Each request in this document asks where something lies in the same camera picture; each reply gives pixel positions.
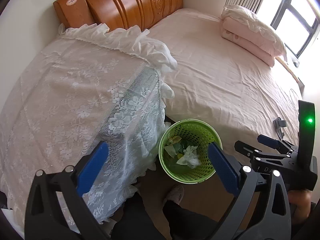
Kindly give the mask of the person's right hand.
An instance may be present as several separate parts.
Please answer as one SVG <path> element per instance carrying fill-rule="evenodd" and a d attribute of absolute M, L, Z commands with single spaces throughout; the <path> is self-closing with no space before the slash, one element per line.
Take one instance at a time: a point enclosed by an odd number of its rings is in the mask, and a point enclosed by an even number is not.
<path fill-rule="evenodd" d="M 289 203 L 296 206 L 296 210 L 292 217 L 293 224 L 299 224 L 304 222 L 311 211 L 311 191 L 303 190 L 303 191 L 289 191 L 287 193 Z"/>

